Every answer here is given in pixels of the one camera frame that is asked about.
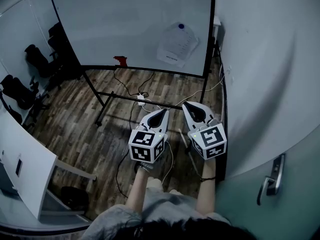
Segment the power strip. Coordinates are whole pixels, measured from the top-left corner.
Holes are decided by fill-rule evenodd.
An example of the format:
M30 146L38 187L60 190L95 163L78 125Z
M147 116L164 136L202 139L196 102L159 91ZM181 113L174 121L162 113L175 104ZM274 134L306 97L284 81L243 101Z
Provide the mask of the power strip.
M143 96L142 94L138 94L138 95L137 95L137 98L138 98L139 100L142 100L142 101L143 101L143 100L145 99L145 96ZM146 105L146 103L145 103L145 102L139 102L139 101L138 101L138 105L139 105L139 106L144 106L144 105Z

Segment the white wall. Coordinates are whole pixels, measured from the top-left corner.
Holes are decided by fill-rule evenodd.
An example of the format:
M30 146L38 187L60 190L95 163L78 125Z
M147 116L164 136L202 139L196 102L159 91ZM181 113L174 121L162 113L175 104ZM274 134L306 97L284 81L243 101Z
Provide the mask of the white wall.
M41 78L36 68L26 61L25 49L34 44L52 61L48 30L58 22L51 0L0 0L0 82L10 74L29 87L32 76L42 93L48 78ZM3 95L5 101L25 119L28 110Z
M230 177L285 152L320 124L320 0L216 3L225 28Z

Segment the glass door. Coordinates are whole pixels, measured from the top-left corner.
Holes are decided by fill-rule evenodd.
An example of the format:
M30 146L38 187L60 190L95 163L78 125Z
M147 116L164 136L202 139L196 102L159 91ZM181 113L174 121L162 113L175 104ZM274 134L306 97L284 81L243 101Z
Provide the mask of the glass door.
M320 126L285 153L280 188L257 197L273 160L221 182L215 210L261 240L311 239L320 226Z

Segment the red object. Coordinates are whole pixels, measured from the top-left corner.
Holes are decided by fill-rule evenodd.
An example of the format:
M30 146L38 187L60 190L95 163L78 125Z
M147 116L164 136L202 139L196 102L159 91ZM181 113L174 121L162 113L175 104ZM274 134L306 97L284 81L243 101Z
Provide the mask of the red object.
M125 56L114 56L113 58L115 58L117 61L120 62L120 66L128 66L127 65L127 57Z

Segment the whiteboard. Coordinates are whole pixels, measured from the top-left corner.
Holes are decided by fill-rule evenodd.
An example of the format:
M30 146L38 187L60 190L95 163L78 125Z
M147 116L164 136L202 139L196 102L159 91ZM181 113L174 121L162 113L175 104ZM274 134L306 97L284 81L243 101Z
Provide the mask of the whiteboard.
M52 0L52 2L82 66L119 65L114 56L124 56L127 57L127 66L132 68L172 71L196 76L204 74L212 0ZM157 59L157 48L162 33L176 22L191 28L199 40L183 67Z

